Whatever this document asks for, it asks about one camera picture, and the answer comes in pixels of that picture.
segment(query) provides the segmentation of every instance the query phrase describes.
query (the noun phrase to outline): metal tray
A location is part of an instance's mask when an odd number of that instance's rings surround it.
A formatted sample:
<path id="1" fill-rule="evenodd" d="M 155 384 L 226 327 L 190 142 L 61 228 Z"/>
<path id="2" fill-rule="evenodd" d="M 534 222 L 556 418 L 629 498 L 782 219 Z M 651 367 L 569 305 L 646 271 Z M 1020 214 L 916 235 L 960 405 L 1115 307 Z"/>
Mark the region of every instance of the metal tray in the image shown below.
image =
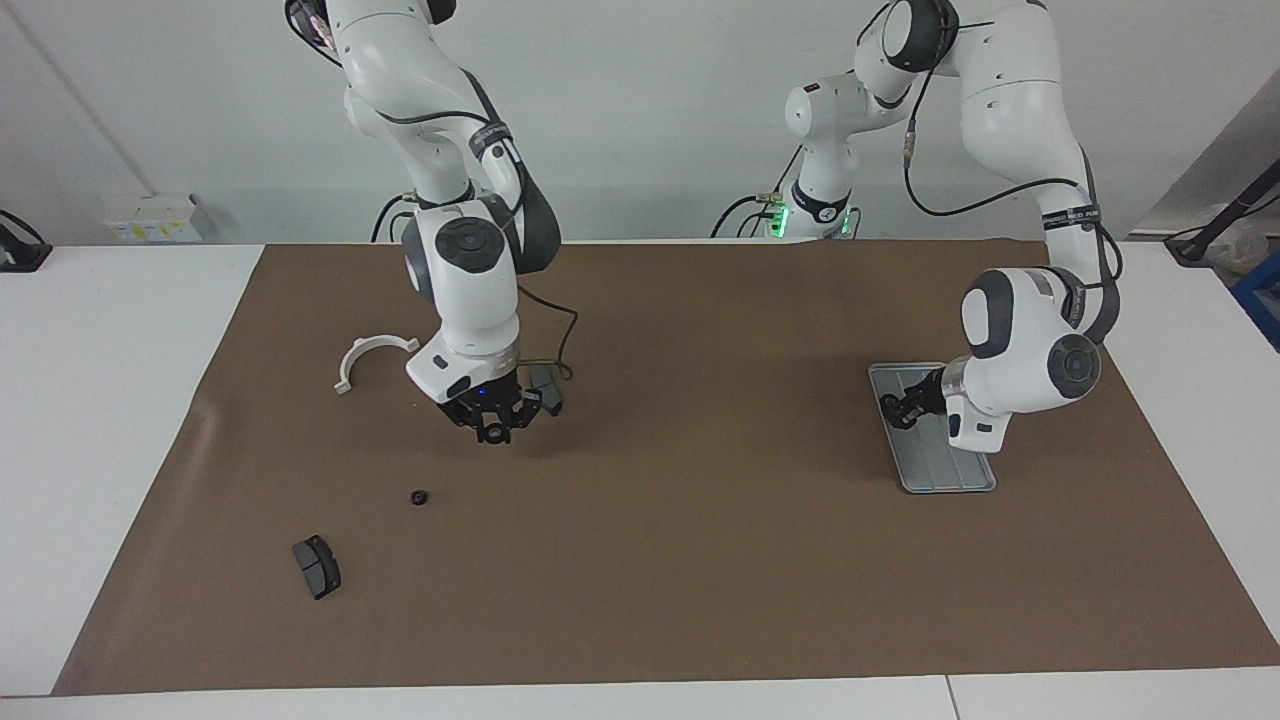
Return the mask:
<path id="1" fill-rule="evenodd" d="M 884 393 L 902 395 L 906 388 L 924 379 L 941 363 L 884 363 L 872 365 L 872 389 L 876 411 Z M 899 430 L 884 423 L 897 474 L 906 492 L 915 495 L 952 492 L 991 492 L 996 475 L 987 456 L 956 450 L 947 442 L 946 418 L 924 415 L 910 430 Z"/>

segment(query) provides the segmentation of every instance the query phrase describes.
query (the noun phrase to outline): wall socket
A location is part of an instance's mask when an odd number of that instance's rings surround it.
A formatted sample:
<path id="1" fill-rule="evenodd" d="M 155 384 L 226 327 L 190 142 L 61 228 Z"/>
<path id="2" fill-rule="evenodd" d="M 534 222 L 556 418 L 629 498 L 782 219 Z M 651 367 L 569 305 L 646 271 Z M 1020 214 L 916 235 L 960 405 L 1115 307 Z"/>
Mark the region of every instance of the wall socket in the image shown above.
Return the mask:
<path id="1" fill-rule="evenodd" d="M 191 195 L 106 197 L 104 223 L 120 242 L 204 242 L 212 234 L 209 215 Z"/>

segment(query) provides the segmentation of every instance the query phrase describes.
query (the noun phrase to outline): black cable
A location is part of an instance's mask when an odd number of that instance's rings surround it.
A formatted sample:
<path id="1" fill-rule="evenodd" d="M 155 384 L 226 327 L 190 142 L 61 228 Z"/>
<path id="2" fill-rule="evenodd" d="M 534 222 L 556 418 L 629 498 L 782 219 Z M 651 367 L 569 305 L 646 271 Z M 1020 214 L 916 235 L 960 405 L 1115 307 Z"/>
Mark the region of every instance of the black cable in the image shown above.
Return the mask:
<path id="1" fill-rule="evenodd" d="M 429 123 L 431 120 L 442 120 L 444 118 L 467 118 L 471 120 L 476 120 L 479 123 L 484 123 L 486 126 L 489 124 L 489 118 L 485 118 L 484 115 L 477 115 L 475 113 L 470 113 L 467 110 L 444 110 L 440 113 L 428 113 L 425 115 L 417 115 L 416 118 L 396 118 L 383 111 L 379 111 L 378 114 L 381 115 L 384 120 L 396 123 L 398 126 L 416 126 L 419 123 Z"/>
<path id="2" fill-rule="evenodd" d="M 413 213 L 398 213 L 394 217 L 392 217 L 390 224 L 387 225 L 387 234 L 389 236 L 392 245 L 396 245 L 396 220 L 401 220 L 404 218 L 412 219 Z"/>
<path id="3" fill-rule="evenodd" d="M 1102 238 L 1102 241 L 1098 242 L 1098 254 L 1102 256 L 1102 263 L 1107 268 L 1107 277 L 1096 283 L 1080 286 L 1080 290 L 1102 290 L 1105 287 L 1111 287 L 1120 282 L 1120 277 L 1124 275 L 1124 252 L 1120 251 L 1120 243 L 1116 242 L 1116 238 L 1112 237 L 1110 232 L 1107 232 L 1107 228 L 1102 227 L 1102 223 L 1097 224 L 1097 233 L 1098 237 Z M 1107 251 L 1106 247 L 1103 247 L 1103 243 L 1110 245 L 1111 251 L 1115 252 L 1115 270 L 1111 269 L 1111 259 L 1107 258 Z"/>
<path id="4" fill-rule="evenodd" d="M 969 24 L 969 26 L 959 26 L 956 29 L 957 31 L 959 29 L 968 29 L 968 28 L 974 28 L 974 27 L 984 27 L 984 26 L 989 26 L 989 24 L 995 24 L 995 23 L 993 22 L 974 23 L 974 24 Z M 911 106 L 911 115 L 910 115 L 910 118 L 906 122 L 906 138 L 905 138 L 906 151 L 904 152 L 904 159 L 902 159 L 902 183 L 906 186 L 906 193 L 908 193 L 908 196 L 911 197 L 911 202 L 914 202 L 915 206 L 920 209 L 920 211 L 923 211 L 923 213 L 925 213 L 928 215 L 933 215 L 934 218 L 951 218 L 951 217 L 955 217 L 955 215 L 963 215 L 965 213 L 972 213 L 973 210 L 977 210 L 979 208 L 984 208 L 987 205 L 991 205 L 992 202 L 997 202 L 1000 200 L 1004 200 L 1005 197 L 1009 197 L 1010 195 L 1015 195 L 1015 193 L 1023 192 L 1025 190 L 1030 190 L 1033 187 L 1041 187 L 1041 186 L 1044 186 L 1044 184 L 1066 184 L 1066 186 L 1070 186 L 1070 187 L 1080 187 L 1080 183 L 1078 183 L 1078 182 L 1075 182 L 1073 179 L 1066 179 L 1066 178 L 1047 178 L 1047 179 L 1038 179 L 1038 181 L 1034 181 L 1034 182 L 1028 182 L 1028 183 L 1019 184 L 1016 187 L 1011 187 L 1011 188 L 1009 188 L 1009 190 L 1006 190 L 1004 192 L 992 195 L 991 197 L 987 197 L 986 200 L 979 200 L 978 202 L 970 202 L 969 205 L 965 205 L 964 208 L 956 208 L 955 210 L 934 210 L 934 209 L 927 206 L 924 202 L 922 202 L 920 199 L 915 195 L 915 188 L 911 186 L 911 156 L 915 154 L 915 138 L 916 138 L 915 127 L 916 127 L 916 118 L 920 114 L 920 106 L 924 104 L 924 95 L 929 91 L 929 83 L 933 82 L 933 73 L 937 70 L 938 63 L 942 61 L 942 54 L 943 53 L 945 53 L 945 47 L 940 42 L 937 50 L 933 54 L 933 63 L 932 63 L 933 67 L 931 67 L 929 72 L 924 76 L 924 83 L 920 85 L 920 95 L 918 95 L 915 97 L 915 104 Z"/>
<path id="5" fill-rule="evenodd" d="M 791 154 L 791 161 L 787 163 L 787 168 L 785 170 L 782 170 L 781 176 L 778 176 L 778 182 L 773 183 L 773 192 L 774 193 L 782 191 L 782 183 L 786 182 L 787 176 L 791 173 L 791 168 L 794 168 L 796 165 L 796 160 L 800 158 L 800 152 L 803 150 L 804 150 L 804 143 L 796 145 L 796 151 Z M 760 218 L 756 218 L 755 225 L 751 228 L 751 237 L 755 237 L 755 233 L 759 229 L 760 229 Z"/>
<path id="6" fill-rule="evenodd" d="M 768 220 L 773 218 L 773 213 L 756 213 L 754 215 L 748 215 L 742 224 L 737 228 L 737 234 L 733 237 L 742 237 L 742 232 L 746 231 L 746 223 L 755 220 L 755 227 L 760 227 L 760 220 Z M 751 231 L 751 237 L 755 237 L 755 231 Z"/>
<path id="7" fill-rule="evenodd" d="M 511 210 L 508 223 L 516 222 L 516 213 L 520 213 L 520 209 L 525 206 L 525 197 L 529 195 L 529 170 L 525 169 L 524 163 L 516 163 L 516 174 L 520 176 L 520 197 L 516 199 L 516 206 Z"/>
<path id="8" fill-rule="evenodd" d="M 759 202 L 759 200 L 756 200 L 754 195 L 748 195 L 746 197 L 739 197 L 737 200 L 735 200 L 733 204 L 728 206 L 728 210 L 724 210 L 724 213 L 721 214 L 721 219 L 716 220 L 716 227 L 712 228 L 712 234 L 709 234 L 708 237 L 716 237 L 717 234 L 719 234 L 721 227 L 723 227 L 724 220 L 727 220 L 728 217 L 733 214 L 733 210 L 737 210 L 739 208 L 746 205 L 748 202 Z"/>
<path id="9" fill-rule="evenodd" d="M 378 214 L 378 222 L 374 223 L 374 233 L 369 236 L 370 245 L 378 242 L 378 233 L 383 231 L 383 222 L 387 220 L 387 215 L 392 211 L 392 208 L 394 208 L 397 202 L 404 202 L 404 193 L 392 197 L 387 201 L 387 205 L 383 205 L 383 211 Z"/>
<path id="10" fill-rule="evenodd" d="M 1243 214 L 1240 217 L 1242 218 L 1248 218 L 1249 215 L 1257 215 L 1258 213 L 1261 213 L 1261 211 L 1266 210 L 1267 208 L 1270 208 L 1271 205 L 1274 205 L 1276 200 L 1280 200 L 1280 195 L 1276 195 L 1275 197 L 1272 197 L 1271 200 L 1267 200 L 1266 202 L 1263 202 L 1262 205 L 1258 205 L 1257 208 L 1252 208 L 1248 213 L 1245 213 L 1245 214 Z"/>
<path id="11" fill-rule="evenodd" d="M 27 220 L 23 220 L 22 218 L 19 218 L 18 215 L 14 215 L 13 213 L 10 213 L 8 210 L 0 210 L 0 217 L 3 217 L 4 219 L 9 220 L 10 223 L 18 225 L 19 228 L 22 228 L 23 232 L 26 232 L 31 237 L 36 238 L 36 241 L 40 242 L 41 245 L 45 245 L 45 238 L 40 237 L 40 233 L 36 232 L 36 228 L 31 227 L 27 223 Z"/>
<path id="12" fill-rule="evenodd" d="M 325 53 L 324 50 L 321 50 L 319 45 L 316 45 L 315 42 L 311 42 L 311 40 L 307 36 L 302 35 L 302 31 L 298 29 L 298 26 L 293 24 L 293 13 L 289 12 L 289 8 L 292 8 L 293 5 L 297 5 L 297 0 L 284 0 L 284 22 L 285 22 L 285 24 L 289 26 L 289 29 L 293 31 L 293 35 L 298 36 L 298 40 L 301 40 L 302 42 L 306 42 L 307 47 L 310 47 L 310 49 L 315 50 L 316 53 L 319 53 L 321 58 L 324 58 L 325 60 L 329 60 L 330 63 L 333 63 L 334 65 L 337 65 L 337 67 L 340 68 L 342 63 L 339 63 L 333 56 L 330 56 L 328 53 Z"/>
<path id="13" fill-rule="evenodd" d="M 888 10 L 892 6 L 893 3 L 884 3 L 884 5 L 882 5 L 879 10 L 876 10 L 876 14 L 872 15 L 872 19 L 867 20 L 867 26 L 863 27 L 863 31 L 858 33 L 858 40 L 854 41 L 854 47 L 863 44 L 863 38 L 867 37 L 867 32 L 872 29 L 872 26 L 876 24 L 876 20 L 878 20 L 879 17 L 884 14 L 884 10 Z"/>
<path id="14" fill-rule="evenodd" d="M 863 209 L 854 208 L 850 213 L 858 213 L 858 224 L 854 225 L 854 234 L 849 236 L 849 240 L 858 240 L 858 231 L 863 227 Z"/>
<path id="15" fill-rule="evenodd" d="M 573 310 L 572 307 L 566 307 L 563 305 L 557 305 L 557 304 L 554 304 L 554 302 L 552 302 L 549 300 L 543 300 L 541 297 L 538 297 L 532 292 L 529 292 L 525 288 L 525 286 L 516 286 L 516 287 L 520 290 L 521 295 L 524 295 L 525 297 L 527 297 L 527 299 L 532 300 L 534 302 L 541 305 L 543 307 L 550 307 L 552 310 L 556 310 L 557 313 L 564 313 L 566 315 L 570 315 L 572 318 L 570 320 L 570 323 L 568 323 L 568 328 L 564 329 L 564 336 L 561 337 L 561 346 L 559 346 L 559 350 L 556 352 L 556 359 L 554 360 L 524 360 L 524 361 L 518 363 L 518 365 L 525 366 L 525 368 L 527 368 L 530 365 L 548 365 L 548 366 L 553 366 L 557 370 L 559 370 L 559 374 L 561 374 L 562 378 L 564 378 L 566 380 L 572 380 L 573 379 L 573 368 L 571 368 L 567 363 L 564 363 L 564 346 L 568 345 L 568 338 L 570 338 L 570 336 L 573 334 L 573 328 L 577 327 L 577 319 L 581 315 L 579 314 L 577 310 Z"/>
<path id="16" fill-rule="evenodd" d="M 1275 205 L 1275 202 L 1277 200 L 1280 200 L 1280 195 L 1276 195 L 1271 200 L 1267 200 L 1266 202 L 1252 208 L 1248 213 L 1240 215 L 1239 219 L 1243 220 L 1244 218 L 1248 218 L 1251 215 L 1257 215 L 1258 213 L 1261 213 L 1261 211 L 1266 210 L 1267 208 Z M 1178 231 L 1178 232 L 1175 232 L 1172 234 L 1161 236 L 1161 238 L 1158 241 L 1156 241 L 1156 242 L 1169 242 L 1170 240 L 1178 240 L 1179 237 L 1183 237 L 1184 234 L 1190 234 L 1193 232 L 1199 232 L 1199 231 L 1202 231 L 1202 229 L 1204 229 L 1207 227 L 1208 225 L 1197 225 L 1194 228 L 1187 228 L 1184 231 Z"/>

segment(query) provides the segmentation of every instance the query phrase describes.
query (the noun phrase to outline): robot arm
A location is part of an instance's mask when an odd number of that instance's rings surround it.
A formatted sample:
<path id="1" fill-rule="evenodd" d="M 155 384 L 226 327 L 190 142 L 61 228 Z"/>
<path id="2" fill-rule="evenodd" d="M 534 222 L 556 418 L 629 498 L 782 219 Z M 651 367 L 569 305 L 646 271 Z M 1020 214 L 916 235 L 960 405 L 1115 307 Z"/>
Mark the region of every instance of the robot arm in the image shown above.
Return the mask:
<path id="1" fill-rule="evenodd" d="M 858 154 L 854 133 L 888 127 L 906 117 L 905 96 L 879 100 L 854 73 L 819 78 L 791 91 L 787 127 L 800 138 L 800 174 L 782 197 L 778 236 L 831 237 L 849 217 Z"/>
<path id="2" fill-rule="evenodd" d="M 541 406 L 539 393 L 516 379 L 516 277 L 547 268 L 561 236 L 480 82 L 431 37 L 453 3 L 296 1 L 347 74 L 352 124 L 387 143 L 413 181 L 406 264 L 442 327 L 406 370 L 479 441 L 509 442 L 511 430 L 527 427 Z M 479 161 L 492 191 L 476 192 L 463 151 Z"/>
<path id="3" fill-rule="evenodd" d="M 879 108 L 876 120 L 865 120 L 872 115 L 864 109 L 850 113 L 835 108 L 828 111 L 849 114 L 852 120 L 813 124 L 833 127 L 831 133 L 838 135 L 902 119 L 908 113 L 901 106 L 922 73 L 960 78 L 965 150 L 987 169 L 1015 183 L 1028 183 L 1041 209 L 1052 266 L 983 273 L 961 305 L 972 355 L 933 373 L 905 397 L 886 396 L 882 407 L 890 423 L 904 429 L 924 413 L 946 414 L 951 445 L 997 452 L 1014 413 L 1060 407 L 1084 397 L 1097 384 L 1097 346 L 1115 324 L 1120 307 L 1117 272 L 1112 272 L 1106 251 L 1112 241 L 1101 225 L 1088 158 L 1066 119 L 1057 36 L 1042 3 L 886 4 L 859 37 L 855 55 L 854 74 L 867 102 L 863 108 Z M 841 94 L 849 91 L 842 88 Z M 791 104 L 787 119 L 796 129 Z M 796 206 L 803 210 L 799 197 L 820 191 L 827 193 L 818 196 L 820 200 L 832 201 L 847 187 L 814 182 L 814 177 L 832 174 L 840 154 L 829 143 L 812 142 L 805 132 L 797 135 L 810 149 L 806 165 L 818 152 L 823 159 L 817 172 L 803 168 L 792 187 L 785 215 L 799 215 L 803 222 L 788 225 L 788 234 L 814 227 L 803 211 L 796 211 Z M 915 149 L 914 115 L 906 137 L 904 170 L 915 200 L 909 174 Z M 927 211 L 945 217 L 963 209 Z M 823 220 L 815 218 L 817 229 L 824 229 Z"/>

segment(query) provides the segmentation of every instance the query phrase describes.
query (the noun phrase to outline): brown paper mat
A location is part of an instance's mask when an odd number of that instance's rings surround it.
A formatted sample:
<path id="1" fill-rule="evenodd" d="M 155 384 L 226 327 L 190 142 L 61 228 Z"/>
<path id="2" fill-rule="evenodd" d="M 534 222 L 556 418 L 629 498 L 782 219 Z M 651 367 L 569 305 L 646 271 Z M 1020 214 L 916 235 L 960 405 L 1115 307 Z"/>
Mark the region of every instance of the brown paper mat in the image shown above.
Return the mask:
<path id="1" fill-rule="evenodd" d="M 1112 366 L 1015 419 L 995 493 L 899 489 L 867 368 L 963 354 L 972 278 L 1043 261 L 567 247 L 526 279 L 584 311 L 566 411 L 479 447 L 398 351 L 332 389 L 353 338 L 435 329 L 398 249 L 270 247 L 56 693 L 1280 664 Z"/>

